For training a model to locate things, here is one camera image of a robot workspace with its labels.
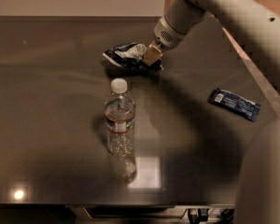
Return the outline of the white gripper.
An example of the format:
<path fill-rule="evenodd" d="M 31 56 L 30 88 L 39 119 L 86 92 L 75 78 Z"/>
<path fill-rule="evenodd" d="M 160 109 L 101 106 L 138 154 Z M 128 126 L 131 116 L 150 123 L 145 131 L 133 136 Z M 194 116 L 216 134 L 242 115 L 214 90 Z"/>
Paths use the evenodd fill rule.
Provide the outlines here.
<path fill-rule="evenodd" d="M 143 62 L 151 66 L 162 56 L 163 50 L 175 49 L 186 37 L 187 31 L 179 25 L 170 24 L 161 17 L 154 28 L 154 38 L 148 45 Z"/>

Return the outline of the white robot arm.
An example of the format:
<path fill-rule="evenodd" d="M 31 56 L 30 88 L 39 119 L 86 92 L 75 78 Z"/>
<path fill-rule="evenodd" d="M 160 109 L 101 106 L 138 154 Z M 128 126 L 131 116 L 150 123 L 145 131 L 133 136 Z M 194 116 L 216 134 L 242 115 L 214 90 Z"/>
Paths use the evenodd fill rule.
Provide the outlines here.
<path fill-rule="evenodd" d="M 280 16 L 254 0 L 174 0 L 154 29 L 145 63 L 176 48 L 208 11 L 280 94 Z M 253 138 L 241 166 L 234 224 L 280 224 L 280 119 Z"/>

